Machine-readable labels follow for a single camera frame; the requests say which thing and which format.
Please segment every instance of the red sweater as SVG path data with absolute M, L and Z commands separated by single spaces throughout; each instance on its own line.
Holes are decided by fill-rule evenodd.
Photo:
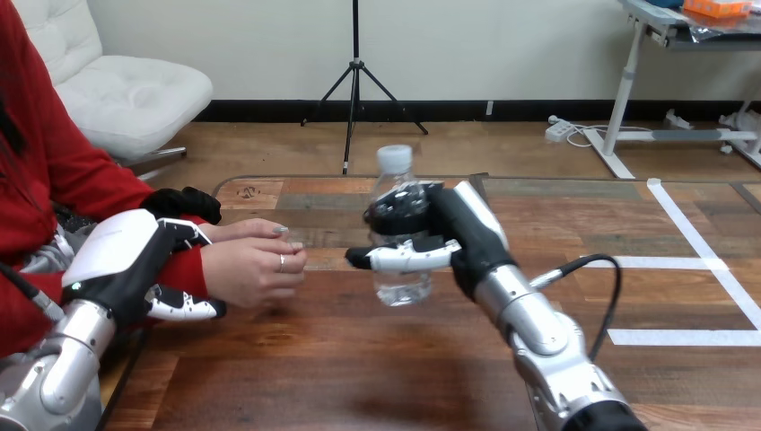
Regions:
M 19 156 L 0 134 L 3 263 L 19 268 L 24 256 L 52 240 L 57 221 L 51 200 L 101 221 L 139 207 L 153 192 L 93 148 L 68 117 L 11 0 L 0 0 L 0 100 L 26 143 Z M 25 275 L 57 302 L 61 276 Z M 200 250 L 173 255 L 158 281 L 205 296 Z M 0 357 L 28 349 L 49 327 L 42 313 L 0 276 Z

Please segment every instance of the white armchair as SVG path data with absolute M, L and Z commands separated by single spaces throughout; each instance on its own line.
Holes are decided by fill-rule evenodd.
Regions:
M 103 56 L 86 0 L 13 0 L 76 126 L 115 159 L 134 164 L 157 152 L 212 97 L 209 78 L 162 60 Z

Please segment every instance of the white tape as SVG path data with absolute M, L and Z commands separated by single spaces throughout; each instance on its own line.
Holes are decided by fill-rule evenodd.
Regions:
M 620 346 L 761 347 L 757 330 L 608 330 Z
M 701 270 L 728 270 L 727 264 L 721 259 L 701 258 L 665 258 L 646 256 L 614 256 L 621 268 L 639 269 L 701 269 Z M 595 260 L 588 263 L 585 268 L 612 268 L 613 264 L 607 260 Z
M 700 233 L 690 223 L 687 217 L 682 213 L 674 200 L 669 196 L 669 193 L 661 186 L 660 180 L 650 179 L 647 180 L 647 188 L 650 189 L 652 195 L 658 200 L 660 206 L 666 211 L 666 214 L 671 217 L 671 220 L 677 226 L 680 232 L 685 235 L 687 242 L 690 243 L 698 256 L 702 259 L 714 260 L 719 259 L 716 253 L 713 252 L 711 246 L 708 245 Z M 711 272 L 719 280 L 719 283 L 727 291 L 727 294 L 737 303 L 740 310 L 745 313 L 748 320 L 753 323 L 756 329 L 761 330 L 761 308 L 758 307 L 753 298 L 748 295 L 748 292 L 742 287 L 738 280 L 727 269 L 711 268 Z

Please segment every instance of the power strip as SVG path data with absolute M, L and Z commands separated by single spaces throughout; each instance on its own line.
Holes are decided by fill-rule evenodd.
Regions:
M 560 119 L 547 129 L 545 138 L 553 142 L 560 142 L 565 140 L 568 135 L 571 135 L 574 130 L 573 124 Z

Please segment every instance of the desk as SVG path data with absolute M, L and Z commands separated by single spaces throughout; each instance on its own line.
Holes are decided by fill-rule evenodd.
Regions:
M 453 185 L 459 179 L 446 179 Z M 582 254 L 694 258 L 642 181 L 474 177 L 527 275 Z M 343 249 L 367 243 L 361 213 L 374 179 L 265 178 L 218 189 L 225 223 L 277 220 L 310 247 L 299 297 L 268 316 L 155 328 L 106 429 L 536 429 L 526 387 L 496 330 L 453 284 L 388 308 Z M 761 185 L 743 188 L 761 196 Z M 761 215 L 729 184 L 668 183 L 697 231 L 761 299 Z M 612 271 L 585 268 L 546 290 L 588 339 Z M 614 323 L 628 330 L 754 330 L 710 271 L 627 268 Z M 599 365 L 658 430 L 761 429 L 761 349 L 606 341 Z
M 726 128 L 716 130 L 653 130 L 652 132 L 619 132 L 624 118 L 626 104 L 632 91 L 640 51 L 645 37 L 649 37 L 661 47 L 690 51 L 748 51 L 761 49 L 761 36 L 746 38 L 705 40 L 694 43 L 689 34 L 685 17 L 678 12 L 647 3 L 645 0 L 619 0 L 629 13 L 629 21 L 634 23 L 634 41 L 629 50 L 629 58 L 618 86 L 616 103 L 608 124 L 605 139 L 597 130 L 584 130 L 592 148 L 598 153 L 608 168 L 618 178 L 633 179 L 615 153 L 617 141 L 728 141 L 735 149 L 761 168 L 761 139 L 754 132 L 731 131 Z

